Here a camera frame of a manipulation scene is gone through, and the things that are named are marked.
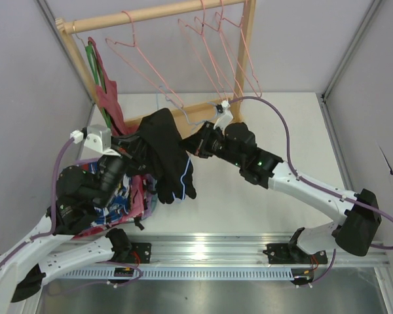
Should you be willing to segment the black trousers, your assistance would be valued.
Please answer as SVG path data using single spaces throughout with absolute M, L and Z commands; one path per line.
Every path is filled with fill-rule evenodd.
M 163 204 L 196 198 L 193 164 L 179 145 L 182 138 L 172 112 L 163 108 L 142 118 L 138 135 L 147 146 L 149 173 L 157 180 L 155 189 Z

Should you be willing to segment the blue wire hanger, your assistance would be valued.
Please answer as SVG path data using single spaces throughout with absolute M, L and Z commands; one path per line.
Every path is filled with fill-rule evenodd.
M 160 109 L 160 106 L 159 106 L 159 93 L 164 94 L 164 98 L 165 98 L 165 101 L 166 101 L 166 102 L 171 103 L 175 108 L 179 109 L 179 111 L 184 115 L 184 117 L 185 117 L 185 119 L 186 119 L 186 123 L 187 123 L 189 126 L 192 126 L 192 127 L 193 127 L 193 128 L 191 129 L 191 131 L 195 131 L 195 130 L 196 130 L 196 127 L 199 126 L 199 125 L 201 125 L 201 124 L 203 124 L 204 122 L 207 122 L 207 121 L 212 122 L 212 121 L 213 121 L 215 118 L 217 118 L 217 116 L 218 116 L 218 111 L 217 111 L 217 109 L 216 109 L 216 104 L 215 104 L 213 101 L 209 101 L 208 104 L 211 105 L 211 106 L 213 107 L 213 110 L 214 110 L 214 115 L 213 115 L 213 117 L 211 117 L 210 119 L 202 119 L 202 120 L 200 120 L 200 121 L 198 121 L 198 122 L 191 122 L 191 121 L 189 120 L 189 115 L 185 112 L 184 107 L 181 107 L 181 106 L 177 105 L 177 104 L 173 101 L 173 99 L 168 95 L 168 89 L 167 89 L 167 87 L 165 87 L 165 85 L 160 85 L 158 91 L 157 91 L 156 94 L 155 94 L 157 109 Z M 189 170 L 189 166 L 190 166 L 190 165 L 191 165 L 191 157 L 188 156 L 188 159 L 187 159 L 187 163 L 186 163 L 184 172 L 182 173 L 181 177 L 179 178 L 179 181 L 180 181 L 181 187 L 182 187 L 181 196 L 179 197 L 179 196 L 176 196 L 174 192 L 172 193 L 173 198 L 174 198 L 174 203 L 181 203 L 181 202 L 184 201 L 185 198 L 186 198 L 186 185 L 185 185 L 185 183 L 184 183 L 183 180 L 184 180 L 186 174 L 188 173 L 188 170 Z

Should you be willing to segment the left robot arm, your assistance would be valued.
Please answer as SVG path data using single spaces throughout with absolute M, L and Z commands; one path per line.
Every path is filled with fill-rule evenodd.
M 30 298 L 53 280 L 95 263 L 118 264 L 141 277 L 150 260 L 149 243 L 133 243 L 120 225 L 140 225 L 152 188 L 148 147 L 138 133 L 113 137 L 96 126 L 74 131 L 70 144 L 98 151 L 94 171 L 82 162 L 52 176 L 51 205 L 38 224 L 0 254 L 0 302 Z

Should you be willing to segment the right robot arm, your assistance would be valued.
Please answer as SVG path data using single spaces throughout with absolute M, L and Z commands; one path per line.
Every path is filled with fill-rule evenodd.
M 239 168 L 249 183 L 287 194 L 325 214 L 330 223 L 299 228 L 287 244 L 290 256 L 303 258 L 340 248 L 354 256 L 365 256 L 381 224 L 374 193 L 338 190 L 313 179 L 296 175 L 288 162 L 257 146 L 255 135 L 243 122 L 224 130 L 205 122 L 195 134 L 183 139 L 181 147 L 200 158 L 216 156 Z

